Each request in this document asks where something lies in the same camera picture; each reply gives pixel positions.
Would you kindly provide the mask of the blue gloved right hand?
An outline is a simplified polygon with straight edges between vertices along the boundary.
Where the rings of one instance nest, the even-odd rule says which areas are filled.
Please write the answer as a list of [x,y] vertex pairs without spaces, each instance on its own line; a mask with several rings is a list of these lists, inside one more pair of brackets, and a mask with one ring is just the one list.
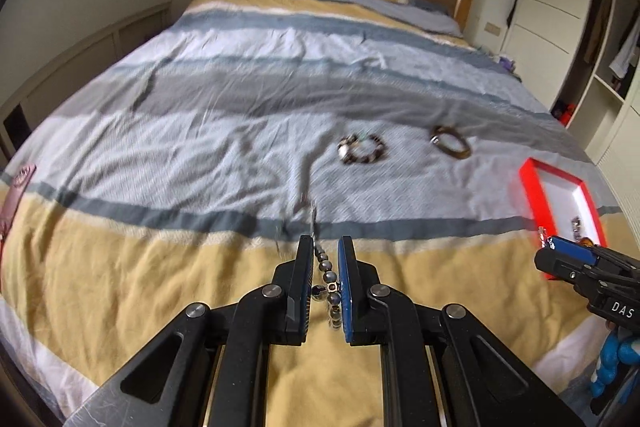
[[590,391],[594,399],[600,398],[624,366],[639,366],[639,336],[626,329],[612,329],[600,350],[596,369],[591,375]]

